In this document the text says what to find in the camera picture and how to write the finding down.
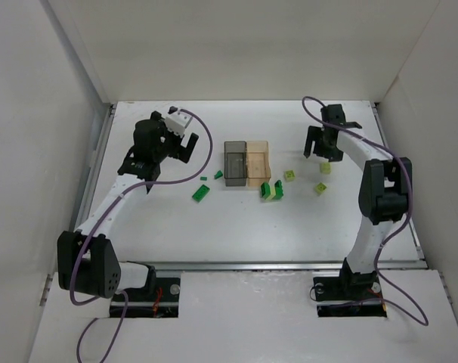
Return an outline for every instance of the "white wall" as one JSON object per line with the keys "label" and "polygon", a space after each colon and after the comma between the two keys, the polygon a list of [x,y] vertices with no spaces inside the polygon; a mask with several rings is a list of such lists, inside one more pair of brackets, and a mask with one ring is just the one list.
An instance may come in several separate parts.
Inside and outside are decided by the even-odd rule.
{"label": "white wall", "polygon": [[102,113],[39,0],[0,0],[0,362],[26,361]]}
{"label": "white wall", "polygon": [[50,2],[112,102],[380,101],[438,0]]}
{"label": "white wall", "polygon": [[458,320],[458,0],[441,1],[379,113],[389,144],[413,161],[417,232]]}

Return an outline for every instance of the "green block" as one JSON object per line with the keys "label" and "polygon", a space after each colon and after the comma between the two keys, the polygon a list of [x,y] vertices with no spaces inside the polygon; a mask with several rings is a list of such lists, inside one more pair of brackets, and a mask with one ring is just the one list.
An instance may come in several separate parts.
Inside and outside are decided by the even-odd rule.
{"label": "green block", "polygon": [[267,199],[271,195],[271,187],[268,183],[261,184],[261,198]]}
{"label": "green block", "polygon": [[199,189],[193,194],[192,199],[199,203],[209,193],[210,188],[207,185],[202,184]]}
{"label": "green block", "polygon": [[321,195],[325,190],[326,185],[323,183],[319,183],[316,187],[314,187],[314,191],[316,191],[318,195]]}
{"label": "green block", "polygon": [[275,187],[271,187],[270,194],[268,195],[266,200],[272,200],[274,197],[276,197],[276,188]]}
{"label": "green block", "polygon": [[287,182],[292,182],[293,180],[295,180],[295,172],[293,172],[292,170],[286,170],[284,172],[284,179],[287,181]]}
{"label": "green block", "polygon": [[332,172],[332,165],[330,163],[321,163],[320,172],[322,174],[330,174]]}
{"label": "green block", "polygon": [[283,197],[283,189],[282,188],[275,188],[276,195],[273,197],[273,200],[280,200]]}

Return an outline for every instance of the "clear container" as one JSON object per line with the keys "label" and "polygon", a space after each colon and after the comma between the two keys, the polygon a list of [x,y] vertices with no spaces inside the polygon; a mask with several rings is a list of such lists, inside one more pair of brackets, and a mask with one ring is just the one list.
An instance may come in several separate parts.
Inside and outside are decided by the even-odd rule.
{"label": "clear container", "polygon": [[226,187],[246,185],[246,142],[226,141],[224,143],[224,179]]}
{"label": "clear container", "polygon": [[269,168],[269,143],[267,141],[246,142],[247,185],[259,188],[271,179]]}

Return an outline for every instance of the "yellow-green block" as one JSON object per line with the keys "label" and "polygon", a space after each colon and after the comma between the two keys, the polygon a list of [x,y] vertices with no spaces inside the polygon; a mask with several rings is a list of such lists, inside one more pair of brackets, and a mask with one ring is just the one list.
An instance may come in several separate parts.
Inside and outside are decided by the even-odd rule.
{"label": "yellow-green block", "polygon": [[284,180],[286,180],[287,182],[292,182],[293,180],[295,180],[295,172],[293,172],[292,170],[286,170],[284,172]]}
{"label": "yellow-green block", "polygon": [[314,187],[314,191],[316,191],[318,195],[323,194],[325,190],[326,190],[326,185],[323,183],[319,183],[316,187]]}
{"label": "yellow-green block", "polygon": [[332,165],[330,163],[321,163],[320,172],[322,174],[330,174],[332,172]]}
{"label": "yellow-green block", "polygon": [[271,200],[271,199],[273,199],[274,197],[276,197],[276,188],[275,188],[275,187],[271,187],[271,193],[268,195],[268,197],[266,198],[266,200]]}

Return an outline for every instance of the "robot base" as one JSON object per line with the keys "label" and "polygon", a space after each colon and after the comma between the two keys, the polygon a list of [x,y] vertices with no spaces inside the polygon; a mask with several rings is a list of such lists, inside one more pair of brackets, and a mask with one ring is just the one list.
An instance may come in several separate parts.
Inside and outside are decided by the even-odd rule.
{"label": "robot base", "polygon": [[382,295],[377,273],[355,274],[346,259],[339,276],[315,277],[313,286],[318,302],[375,299]]}

